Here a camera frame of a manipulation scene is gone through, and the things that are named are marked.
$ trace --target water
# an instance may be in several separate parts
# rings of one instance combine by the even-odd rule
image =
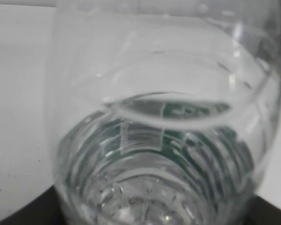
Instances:
[[[110,104],[73,128],[57,152],[56,178],[72,225],[225,225],[253,195],[245,142],[227,126],[152,127],[117,115],[193,120],[229,110],[154,94]]]

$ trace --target dark surface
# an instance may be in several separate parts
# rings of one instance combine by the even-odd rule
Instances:
[[[0,225],[67,225],[59,208],[54,188],[22,210],[0,222]],[[256,197],[244,225],[281,225],[281,210]]]

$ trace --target white table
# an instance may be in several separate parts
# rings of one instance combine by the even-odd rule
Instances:
[[[53,13],[0,5],[0,219],[52,185],[42,98]],[[259,194],[281,209],[281,126]]]

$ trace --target table surface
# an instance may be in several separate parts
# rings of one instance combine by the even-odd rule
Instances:
[[[0,5],[0,219],[52,185],[43,126],[54,8]],[[281,209],[281,125],[258,194]]]

